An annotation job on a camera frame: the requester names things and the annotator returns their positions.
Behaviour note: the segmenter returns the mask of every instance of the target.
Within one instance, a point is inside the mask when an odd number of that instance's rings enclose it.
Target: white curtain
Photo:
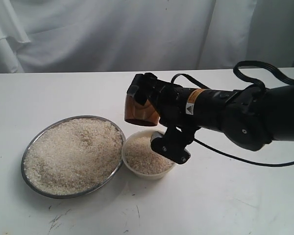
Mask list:
[[[294,0],[0,0],[0,72],[294,62]]]

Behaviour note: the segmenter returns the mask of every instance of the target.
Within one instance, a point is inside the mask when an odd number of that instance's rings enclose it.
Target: uncooked rice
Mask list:
[[[164,172],[174,164],[151,149],[148,137],[129,142],[126,145],[125,159],[131,168],[148,175]]]
[[[108,121],[78,118],[47,130],[30,147],[25,174],[38,189],[68,195],[99,185],[121,159],[120,132]]]

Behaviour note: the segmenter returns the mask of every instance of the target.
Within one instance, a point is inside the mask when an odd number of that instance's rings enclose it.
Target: table surface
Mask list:
[[[283,71],[294,78],[294,68]],[[247,86],[231,70],[185,72],[214,89]],[[167,81],[176,73],[155,72]],[[283,85],[265,70],[245,73],[269,88]],[[248,165],[196,143],[188,147],[192,157],[185,165],[156,182],[139,179],[123,166],[103,188],[69,200],[43,197],[23,182],[20,164],[26,146],[58,120],[102,116],[126,137],[147,129],[123,120],[125,92],[134,75],[0,74],[0,235],[294,235],[294,166]],[[182,77],[176,82],[193,86]],[[254,161],[294,160],[294,142],[273,142],[254,153],[222,133],[200,130],[196,137]]]

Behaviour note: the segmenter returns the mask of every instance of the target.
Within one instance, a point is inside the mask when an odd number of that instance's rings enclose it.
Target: stainless steel bowl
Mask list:
[[[44,191],[41,191],[40,189],[38,189],[37,187],[35,187],[31,182],[30,180],[28,179],[28,177],[26,176],[26,173],[25,173],[25,166],[24,166],[24,161],[26,159],[26,156],[27,156],[27,153],[31,147],[31,145],[36,142],[47,130],[51,129],[51,128],[54,128],[58,125],[60,125],[61,123],[64,123],[64,122],[67,122],[67,121],[70,121],[72,119],[99,119],[99,120],[103,120],[103,121],[108,121],[110,122],[121,134],[121,139],[122,139],[122,145],[124,144],[125,142],[125,136],[122,132],[122,130],[120,129],[120,127],[118,127],[115,123],[113,123],[112,121],[108,120],[108,119],[105,119],[103,117],[97,117],[97,116],[75,116],[75,117],[69,117],[69,118],[66,118],[66,119],[63,119],[61,121],[58,121],[50,126],[48,126],[46,129],[44,129],[43,131],[41,131],[38,135],[36,135],[36,137],[29,143],[29,145],[27,146],[24,154],[23,154],[23,157],[22,157],[22,163],[21,163],[21,172],[22,172],[22,177],[25,181],[25,183],[32,189],[34,190],[35,192],[43,195],[43,196],[46,196],[46,197],[50,197],[50,198],[56,198],[56,199],[69,199],[69,198],[75,198],[75,197],[80,197],[80,196],[83,196],[83,195],[86,195],[88,193],[91,193],[97,189],[99,189],[100,187],[104,186],[108,181],[110,181],[112,179],[112,177],[117,173],[117,171],[120,169],[123,161],[122,161],[122,157],[121,157],[121,153],[120,153],[120,162],[119,164],[117,165],[117,167],[114,169],[114,171],[108,176],[107,179],[105,179],[101,184],[99,185],[95,185],[85,191],[82,191],[82,192],[78,192],[78,193],[74,193],[74,194],[67,194],[67,195],[55,195],[55,194],[50,194],[50,193],[47,193],[47,192],[44,192]]]

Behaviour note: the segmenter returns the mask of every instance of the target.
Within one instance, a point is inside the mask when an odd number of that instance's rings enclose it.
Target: white bowl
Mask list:
[[[131,135],[126,141],[125,143],[123,144],[123,148],[122,148],[122,160],[124,162],[124,164],[126,165],[126,167],[128,169],[130,169],[135,175],[137,175],[138,177],[140,178],[143,178],[143,179],[147,179],[147,180],[158,180],[158,179],[161,179],[162,177],[164,177],[170,170],[173,169],[173,167],[175,167],[175,163],[167,170],[159,173],[159,174],[151,174],[151,175],[148,175],[148,174],[143,174],[143,173],[140,173],[136,170],[134,170],[133,168],[131,168],[129,166],[129,164],[127,163],[126,161],[126,156],[125,156],[125,151],[126,151],[126,148],[128,146],[128,143],[134,141],[135,139],[138,139],[138,138],[141,138],[141,137],[149,137],[151,138],[152,134],[155,132],[155,131],[158,131],[160,133],[163,133],[162,131],[159,131],[159,130],[145,130],[145,131],[141,131],[141,132],[137,132],[137,133],[134,133],[133,135]]]

